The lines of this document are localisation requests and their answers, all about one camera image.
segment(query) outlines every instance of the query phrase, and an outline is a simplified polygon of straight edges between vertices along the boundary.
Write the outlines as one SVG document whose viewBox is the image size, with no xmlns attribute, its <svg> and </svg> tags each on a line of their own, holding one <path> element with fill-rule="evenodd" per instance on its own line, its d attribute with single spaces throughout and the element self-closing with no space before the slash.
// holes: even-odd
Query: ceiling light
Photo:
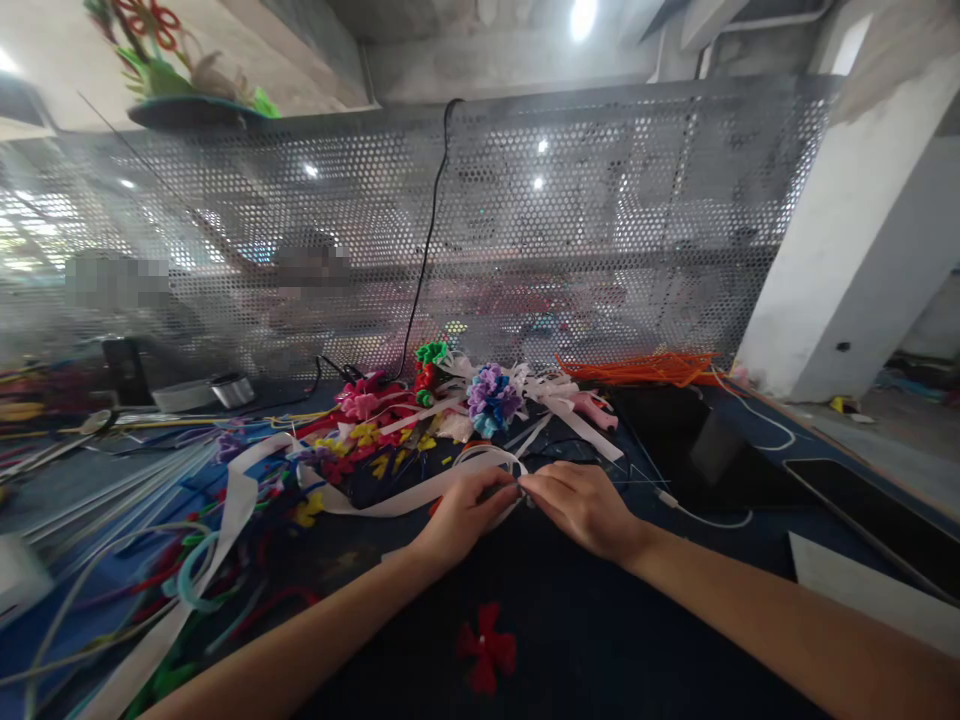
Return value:
<svg viewBox="0 0 960 720">
<path fill-rule="evenodd" d="M 3 48 L 0 48 L 0 72 L 16 73 L 20 68 L 13 61 L 13 58 L 7 55 Z"/>
<path fill-rule="evenodd" d="M 574 42 L 583 42 L 597 19 L 597 0 L 574 0 L 570 11 L 570 35 Z"/>
</svg>

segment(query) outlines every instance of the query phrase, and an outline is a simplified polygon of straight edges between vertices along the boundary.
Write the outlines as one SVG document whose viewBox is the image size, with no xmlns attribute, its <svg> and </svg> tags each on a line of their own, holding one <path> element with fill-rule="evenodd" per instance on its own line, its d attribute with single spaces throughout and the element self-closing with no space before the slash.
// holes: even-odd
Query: metal mesh panel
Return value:
<svg viewBox="0 0 960 720">
<path fill-rule="evenodd" d="M 507 363 L 716 350 L 728 364 L 834 88 L 749 78 L 457 106 L 411 346 L 443 337 Z M 0 349 L 62 354 L 115 332 L 196 372 L 310 377 L 320 352 L 396 367 L 441 118 L 0 147 Z M 312 286 L 283 287 L 290 258 Z"/>
</svg>

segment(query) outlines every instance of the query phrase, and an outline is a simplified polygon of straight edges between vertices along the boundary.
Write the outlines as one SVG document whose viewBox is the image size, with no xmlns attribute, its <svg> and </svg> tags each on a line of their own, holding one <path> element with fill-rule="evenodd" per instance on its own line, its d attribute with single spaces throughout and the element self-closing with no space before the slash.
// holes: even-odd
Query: red flower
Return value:
<svg viewBox="0 0 960 720">
<path fill-rule="evenodd" d="M 392 408 L 390 408 L 389 410 L 387 410 L 383 415 L 380 416 L 380 417 L 382 418 L 382 419 L 380 420 L 380 422 L 381 422 L 384 426 L 386 426 L 386 425 L 389 425 L 389 424 L 392 422 L 392 418 L 396 418 L 397 420 L 402 420 L 402 419 L 405 418 L 405 417 L 410 417 L 411 415 L 415 414 L 416 412 L 418 412 L 418 411 L 417 411 L 417 410 L 412 410 L 411 408 L 392 407 Z"/>
<path fill-rule="evenodd" d="M 362 448 L 357 448 L 350 453 L 350 462 L 356 464 L 361 460 L 366 460 L 368 457 L 373 455 L 377 451 L 376 445 L 365 445 Z"/>
<path fill-rule="evenodd" d="M 440 380 L 440 376 L 437 374 L 437 366 L 433 363 L 424 366 L 422 370 L 417 371 L 417 379 L 413 385 L 414 392 L 420 392 L 421 390 L 434 390 L 436 389 Z"/>
<path fill-rule="evenodd" d="M 400 447 L 401 441 L 403 439 L 402 433 L 403 433 L 403 430 L 400 429 L 400 430 L 394 430 L 389 435 L 381 435 L 379 438 L 377 438 L 377 445 L 379 445 L 380 447 L 386 447 L 387 445 L 389 445 L 390 447 Z"/>
<path fill-rule="evenodd" d="M 497 676 L 494 667 L 509 677 L 517 669 L 517 639 L 513 635 L 495 632 L 493 626 L 500 615 L 500 603 L 481 605 L 477 612 L 475 637 L 470 623 L 464 623 L 457 638 L 457 658 L 476 657 L 477 664 L 470 673 L 470 687 L 475 693 L 493 696 L 497 692 Z"/>
<path fill-rule="evenodd" d="M 352 459 L 340 458 L 332 463 L 329 460 L 320 466 L 320 472 L 331 485 L 339 485 L 343 482 L 344 475 L 350 475 L 356 469 L 353 466 Z"/>
</svg>

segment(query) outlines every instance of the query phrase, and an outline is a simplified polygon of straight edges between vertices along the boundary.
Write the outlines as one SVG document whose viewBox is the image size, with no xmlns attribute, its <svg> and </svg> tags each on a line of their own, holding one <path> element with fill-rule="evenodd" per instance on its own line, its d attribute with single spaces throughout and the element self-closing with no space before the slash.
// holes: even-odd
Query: red ribbon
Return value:
<svg viewBox="0 0 960 720">
<path fill-rule="evenodd" d="M 470 687 L 475 693 L 493 696 L 497 692 L 494 668 L 509 677 L 517 669 L 517 639 L 494 631 L 500 615 L 500 603 L 481 605 L 477 612 L 479 636 L 474 636 L 470 623 L 464 623 L 457 638 L 457 658 L 477 658 L 470 673 Z"/>
</svg>

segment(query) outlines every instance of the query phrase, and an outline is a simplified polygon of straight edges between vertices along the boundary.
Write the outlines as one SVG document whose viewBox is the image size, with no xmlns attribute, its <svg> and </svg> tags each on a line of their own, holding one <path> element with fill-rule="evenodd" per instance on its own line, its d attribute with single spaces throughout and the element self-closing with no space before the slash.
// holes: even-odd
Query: left hand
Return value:
<svg viewBox="0 0 960 720">
<path fill-rule="evenodd" d="M 487 488 L 502 486 L 479 502 Z M 494 520 L 520 497 L 517 481 L 500 468 L 484 470 L 455 484 L 409 548 L 441 572 L 458 565 Z"/>
</svg>

